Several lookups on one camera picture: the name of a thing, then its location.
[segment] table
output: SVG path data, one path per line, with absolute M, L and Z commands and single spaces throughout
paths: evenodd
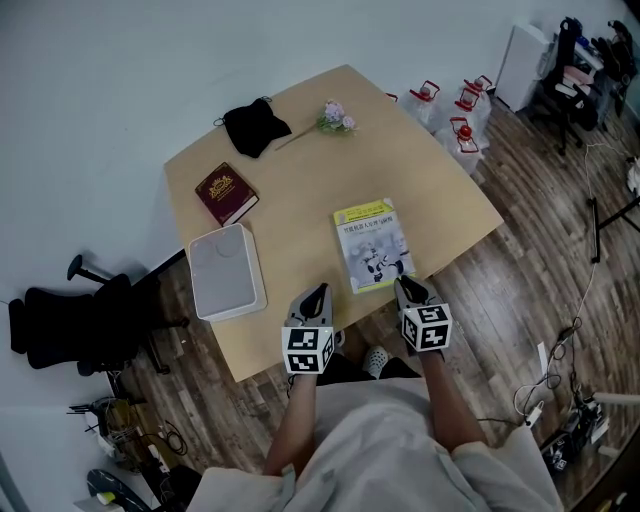
M 329 98 L 355 118 L 356 135 L 314 131 L 276 150 L 312 126 Z M 212 325 L 236 381 L 282 361 L 280 329 L 289 304 L 307 288 L 331 285 L 336 330 L 393 299 L 392 287 L 352 294 L 334 211 L 391 198 L 421 277 L 442 269 L 502 223 L 438 142 L 352 67 L 276 94 L 271 106 L 293 134 L 272 142 L 260 158 L 239 154 L 222 127 L 165 165 L 185 247 L 219 227 L 194 189 L 221 162 L 231 164 L 260 197 L 241 222 L 255 237 L 268 306 Z

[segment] office chair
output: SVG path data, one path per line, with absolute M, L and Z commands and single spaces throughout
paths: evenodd
M 579 80 L 576 80 L 575 76 L 580 72 L 572 67 L 576 39 L 581 34 L 582 26 L 577 20 L 565 18 L 560 24 L 556 63 L 542 81 L 544 96 L 552 102 L 550 104 L 544 97 L 542 98 L 549 114 L 534 114 L 530 117 L 532 122 L 542 120 L 545 123 L 552 122 L 558 125 L 561 143 L 558 153 L 561 156 L 566 152 L 567 132 L 575 139 L 577 147 L 580 148 L 583 145 L 582 139 L 571 127 L 572 121 L 578 121 L 586 130 L 592 130 L 597 124 L 594 102 L 589 98 L 588 92 L 585 92 L 585 89 L 586 91 L 595 89 L 583 83 L 576 83 Z
M 154 352 L 151 331 L 187 327 L 181 318 L 167 322 L 157 304 L 157 279 L 131 286 L 125 274 L 105 279 L 82 267 L 76 256 L 67 272 L 71 280 L 79 275 L 103 286 L 92 295 L 65 297 L 29 288 L 24 302 L 9 304 L 11 348 L 27 354 L 34 369 L 77 361 L 78 373 L 122 370 L 136 357 L 138 348 L 146 351 L 157 373 L 167 374 Z

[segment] black bag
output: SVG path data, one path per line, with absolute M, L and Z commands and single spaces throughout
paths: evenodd
M 258 158 L 272 140 L 291 135 L 287 123 L 273 115 L 267 101 L 271 100 L 259 98 L 249 106 L 234 108 L 214 123 L 224 124 L 238 152 L 251 158 Z

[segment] book cover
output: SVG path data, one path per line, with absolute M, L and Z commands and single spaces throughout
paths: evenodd
M 391 199 L 381 199 L 333 214 L 353 293 L 393 284 L 415 275 L 411 253 Z
M 223 227 L 238 221 L 258 202 L 255 191 L 227 162 L 196 187 L 196 194 Z

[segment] shoe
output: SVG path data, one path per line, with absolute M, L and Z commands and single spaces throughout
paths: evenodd
M 380 346 L 371 347 L 367 355 L 364 356 L 364 363 L 362 369 L 371 375 L 374 379 L 380 378 L 382 368 L 389 361 L 388 352 Z

